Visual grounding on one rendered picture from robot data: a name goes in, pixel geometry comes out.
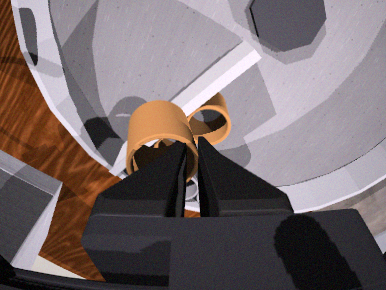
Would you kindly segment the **bronze bushing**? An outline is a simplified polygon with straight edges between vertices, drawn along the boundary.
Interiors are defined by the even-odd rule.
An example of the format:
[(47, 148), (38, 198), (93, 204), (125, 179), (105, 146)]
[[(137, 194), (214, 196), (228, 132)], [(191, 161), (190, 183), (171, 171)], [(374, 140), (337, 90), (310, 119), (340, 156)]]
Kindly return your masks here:
[(188, 182), (198, 170), (198, 149), (184, 111), (164, 100), (141, 105), (130, 118), (126, 153), (128, 175), (163, 155), (175, 143), (162, 148), (144, 145), (156, 139), (174, 139), (186, 143)]
[[(193, 117), (193, 115), (204, 109), (213, 109), (221, 115), (210, 122), (202, 122)], [(203, 136), (211, 145), (223, 141), (229, 134), (231, 122), (224, 97), (218, 92), (208, 101), (203, 103), (195, 111), (187, 116), (195, 143), (198, 144), (198, 136)]]
[(173, 144), (174, 142), (168, 140), (168, 139), (159, 139), (158, 141), (155, 142), (154, 144), (154, 148), (162, 148), (162, 147), (166, 147), (166, 146), (169, 146), (171, 144)]

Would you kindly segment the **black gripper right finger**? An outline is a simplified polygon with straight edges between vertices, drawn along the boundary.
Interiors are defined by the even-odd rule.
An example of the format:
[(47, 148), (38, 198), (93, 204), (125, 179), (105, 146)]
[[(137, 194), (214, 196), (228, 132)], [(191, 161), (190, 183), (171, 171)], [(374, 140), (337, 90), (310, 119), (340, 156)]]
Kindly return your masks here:
[(200, 217), (292, 214), (287, 194), (220, 154), (198, 136)]

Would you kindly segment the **white round turntable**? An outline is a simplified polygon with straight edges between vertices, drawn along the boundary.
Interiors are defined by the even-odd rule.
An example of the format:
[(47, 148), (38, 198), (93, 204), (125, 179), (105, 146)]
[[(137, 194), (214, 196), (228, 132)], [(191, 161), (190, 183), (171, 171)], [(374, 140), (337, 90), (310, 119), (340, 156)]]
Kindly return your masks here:
[(11, 5), (50, 110), (114, 176), (129, 176), (138, 107), (169, 101), (187, 117), (219, 92), (231, 130), (212, 146), (285, 192), (295, 213), (386, 178), (386, 0)]

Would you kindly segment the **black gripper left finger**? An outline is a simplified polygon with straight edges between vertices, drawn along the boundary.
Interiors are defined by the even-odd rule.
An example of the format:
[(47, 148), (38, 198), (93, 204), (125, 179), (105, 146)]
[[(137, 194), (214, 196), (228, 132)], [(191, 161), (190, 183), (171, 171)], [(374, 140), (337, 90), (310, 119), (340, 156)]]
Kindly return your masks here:
[(90, 216), (128, 213), (184, 217), (186, 185), (187, 145), (176, 141), (166, 153), (99, 193)]

